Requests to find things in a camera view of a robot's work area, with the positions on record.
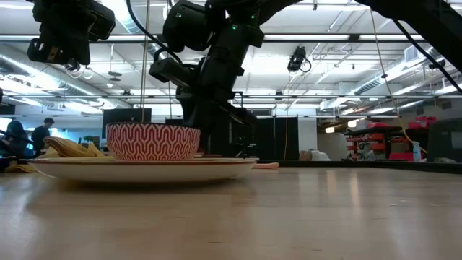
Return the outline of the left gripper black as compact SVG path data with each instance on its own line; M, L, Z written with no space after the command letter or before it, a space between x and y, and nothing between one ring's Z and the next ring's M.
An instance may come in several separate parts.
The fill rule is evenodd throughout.
M48 64L89 64L89 44L108 39L116 26L113 11L100 3L34 3L32 14L40 36L27 56Z

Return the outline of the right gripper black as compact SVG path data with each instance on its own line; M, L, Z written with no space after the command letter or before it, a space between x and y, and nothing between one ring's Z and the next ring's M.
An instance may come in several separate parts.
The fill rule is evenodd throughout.
M236 69L210 57L191 68L173 58L154 62L149 74L176 86L175 96L183 109L186 126L210 126L201 135L201 148L207 157L226 157L230 151L230 119L255 126L257 118L245 108L230 104L237 78Z

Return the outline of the red white patterned bowl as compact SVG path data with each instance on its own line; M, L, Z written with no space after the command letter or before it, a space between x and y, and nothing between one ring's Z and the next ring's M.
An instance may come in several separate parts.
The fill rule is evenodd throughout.
M199 148L199 129L165 123L110 123L108 149L124 161L184 161Z

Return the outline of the beige plate with brown rim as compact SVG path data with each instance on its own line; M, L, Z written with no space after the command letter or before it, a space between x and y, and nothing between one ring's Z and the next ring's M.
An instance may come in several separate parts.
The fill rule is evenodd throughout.
M247 175L256 164L240 158L194 158L186 161L122 161L98 158L46 158L29 161L52 178L98 183L183 183Z

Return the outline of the yellow cloth napkin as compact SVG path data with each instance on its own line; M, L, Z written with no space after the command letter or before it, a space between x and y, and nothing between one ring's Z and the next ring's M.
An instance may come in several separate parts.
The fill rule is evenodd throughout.
M45 153L36 157L37 159L48 158L77 158L89 157L97 159L113 159L113 157L104 155L93 143L82 146L69 139L49 136L44 139L48 146ZM36 173L37 170L28 162L0 162L0 173Z

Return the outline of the black partition screen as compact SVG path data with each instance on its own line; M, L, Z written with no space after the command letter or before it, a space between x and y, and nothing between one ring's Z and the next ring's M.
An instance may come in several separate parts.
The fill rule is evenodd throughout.
M198 153L206 156L199 145ZM226 157L263 161L299 159L297 118L260 118L255 126L230 121L230 151Z

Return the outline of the black monitor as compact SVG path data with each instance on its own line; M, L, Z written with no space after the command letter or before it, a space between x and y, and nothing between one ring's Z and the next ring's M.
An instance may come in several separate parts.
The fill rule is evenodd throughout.
M120 122L150 122L151 108L117 108L103 111L102 138L106 138L106 126Z

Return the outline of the person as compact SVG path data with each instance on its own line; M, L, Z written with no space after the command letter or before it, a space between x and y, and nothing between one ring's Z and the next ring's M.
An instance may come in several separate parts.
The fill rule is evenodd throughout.
M46 118L42 126L39 126L34 129L34 131L32 132L31 140L35 144L35 151L42 150L42 148L44 148L45 143L43 140L46 137L50 136L50 127L52 127L54 123L55 121L52 118Z
M0 137L0 157L23 158L27 149L28 135L19 121L11 121L6 135Z

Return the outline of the thin black horizontal bar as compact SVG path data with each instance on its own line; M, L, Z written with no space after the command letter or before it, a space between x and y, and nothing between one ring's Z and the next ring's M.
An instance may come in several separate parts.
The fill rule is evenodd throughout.
M157 99L169 100L176 98L175 95L4 95L3 98L29 98L29 99L122 99L122 100L141 100L141 99ZM462 95L239 95L234 98L238 99L462 99Z

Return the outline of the black bar with light strips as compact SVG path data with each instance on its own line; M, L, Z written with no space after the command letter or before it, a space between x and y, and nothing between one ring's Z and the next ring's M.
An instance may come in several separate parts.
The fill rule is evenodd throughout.
M411 37L416 42L426 42L421 35L413 34ZM0 42L18 42L23 43L38 35L0 35ZM369 42L377 40L379 42L402 42L407 41L405 35L400 34L276 34L269 33L264 36L265 42ZM145 40L143 35L111 35L107 40L110 42L141 42Z

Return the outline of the black storage shelf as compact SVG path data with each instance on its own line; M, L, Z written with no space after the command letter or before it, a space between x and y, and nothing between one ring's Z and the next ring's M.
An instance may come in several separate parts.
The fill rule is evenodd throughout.
M409 129L401 126L353 131L346 134L346 141L350 143L348 160L378 161L389 160L392 152L412 152L413 142L418 142L422 151L422 160L426 158L425 150L429 138L428 129Z

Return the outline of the silver ventilation duct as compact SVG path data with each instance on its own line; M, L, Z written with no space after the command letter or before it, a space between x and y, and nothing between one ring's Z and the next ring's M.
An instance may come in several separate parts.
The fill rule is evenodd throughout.
M125 31L132 35L144 35L136 23L131 18L126 0L100 0L101 3L111 9L115 15L115 19L125 29Z
M386 64L376 75L369 77L357 83L350 92L353 95L362 95L367 91L385 84L385 81L391 81L410 72L414 67L422 65L428 59L418 51L414 46L404 50L404 56L393 63Z
M86 95L108 96L106 92L90 86L80 79L75 79L49 64L30 61L24 52L10 45L0 43L0 59L4 59L7 63L24 69L31 76L45 75L49 79L54 79L60 83L66 83L70 87Z

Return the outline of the black table edge rail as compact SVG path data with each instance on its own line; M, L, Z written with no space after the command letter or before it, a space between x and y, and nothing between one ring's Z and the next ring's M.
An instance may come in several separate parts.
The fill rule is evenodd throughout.
M279 168L386 168L462 175L462 163L406 161L277 161Z

